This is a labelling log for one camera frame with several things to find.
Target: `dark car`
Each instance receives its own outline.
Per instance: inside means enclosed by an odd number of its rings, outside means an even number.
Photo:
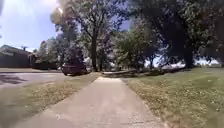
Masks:
[[[62,72],[64,75],[83,75],[87,74],[86,66],[85,65],[63,65]]]

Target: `tree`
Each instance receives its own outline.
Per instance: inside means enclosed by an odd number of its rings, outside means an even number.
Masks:
[[[144,29],[145,24],[133,27],[129,32],[122,32],[117,42],[117,58],[119,63],[128,68],[140,69],[145,61],[151,62],[159,51],[152,33]]]
[[[83,65],[83,53],[82,48],[77,43],[72,43],[66,50],[65,63],[71,65]]]
[[[46,41],[42,41],[40,44],[40,48],[38,51],[38,57],[40,58],[40,61],[47,61],[48,57],[47,57],[47,42]]]
[[[152,24],[164,46],[164,63],[183,61],[186,68],[194,59],[217,42],[215,24],[223,15],[220,0],[132,0],[133,14],[142,15]]]
[[[91,42],[92,66],[97,71],[97,40],[105,20],[112,20],[120,15],[120,0],[74,0],[61,1],[63,13],[81,26],[82,33],[85,33],[88,41]],[[114,21],[114,27],[119,28],[121,19]]]

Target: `lawn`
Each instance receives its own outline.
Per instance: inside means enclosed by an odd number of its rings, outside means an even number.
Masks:
[[[124,81],[170,127],[224,127],[224,69],[198,68]]]
[[[99,74],[88,74],[24,87],[0,90],[0,127],[9,128],[50,105],[69,97],[94,81]]]

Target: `sidewalk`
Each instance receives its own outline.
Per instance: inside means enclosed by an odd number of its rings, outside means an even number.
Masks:
[[[98,78],[14,128],[164,128],[120,79]]]

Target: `sky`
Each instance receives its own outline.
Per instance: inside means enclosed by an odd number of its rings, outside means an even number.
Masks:
[[[57,35],[50,20],[57,6],[57,0],[5,0],[0,16],[0,46],[38,49],[43,40]],[[129,25],[126,21],[121,28],[128,29]]]

